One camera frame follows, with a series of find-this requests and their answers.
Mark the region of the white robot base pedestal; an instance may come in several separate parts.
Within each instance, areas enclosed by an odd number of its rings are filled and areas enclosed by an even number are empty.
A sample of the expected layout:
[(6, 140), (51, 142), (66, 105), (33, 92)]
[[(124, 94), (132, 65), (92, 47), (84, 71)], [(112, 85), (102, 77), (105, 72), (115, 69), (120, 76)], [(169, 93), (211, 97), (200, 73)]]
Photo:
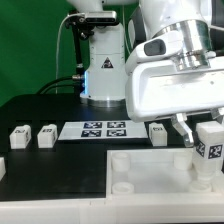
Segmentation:
[(95, 107), (120, 107), (125, 104), (124, 28), (96, 27), (89, 38), (90, 65), (84, 73), (80, 100)]

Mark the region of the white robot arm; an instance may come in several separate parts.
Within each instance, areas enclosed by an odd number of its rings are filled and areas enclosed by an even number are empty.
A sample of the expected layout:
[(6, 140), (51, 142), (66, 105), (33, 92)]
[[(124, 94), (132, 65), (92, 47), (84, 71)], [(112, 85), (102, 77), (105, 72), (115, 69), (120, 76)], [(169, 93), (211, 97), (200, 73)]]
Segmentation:
[(189, 115), (224, 111), (224, 56), (210, 39), (211, 0), (139, 0), (146, 39), (126, 62), (126, 107), (135, 122), (169, 118), (187, 147)]

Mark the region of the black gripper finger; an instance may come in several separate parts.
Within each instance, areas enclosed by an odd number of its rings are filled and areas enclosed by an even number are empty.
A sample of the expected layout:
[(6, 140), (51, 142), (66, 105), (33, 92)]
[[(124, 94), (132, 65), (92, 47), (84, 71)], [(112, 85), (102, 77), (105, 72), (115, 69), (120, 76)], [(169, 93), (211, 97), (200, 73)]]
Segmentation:
[(187, 115), (185, 113), (177, 113), (171, 117), (172, 126), (183, 137), (184, 145), (186, 147), (194, 146), (194, 139), (192, 130), (186, 123)]
[(216, 119), (218, 123), (224, 125), (224, 107), (212, 109), (211, 115), (212, 118)]

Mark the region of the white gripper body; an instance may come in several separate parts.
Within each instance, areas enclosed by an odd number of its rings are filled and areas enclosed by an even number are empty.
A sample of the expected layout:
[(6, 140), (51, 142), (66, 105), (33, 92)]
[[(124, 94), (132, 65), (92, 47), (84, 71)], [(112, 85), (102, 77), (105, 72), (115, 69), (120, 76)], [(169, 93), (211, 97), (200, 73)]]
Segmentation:
[(213, 52), (209, 65), (179, 71), (174, 58), (181, 41), (155, 38), (138, 45), (126, 62), (126, 108), (135, 122), (206, 113), (224, 107), (224, 56)]

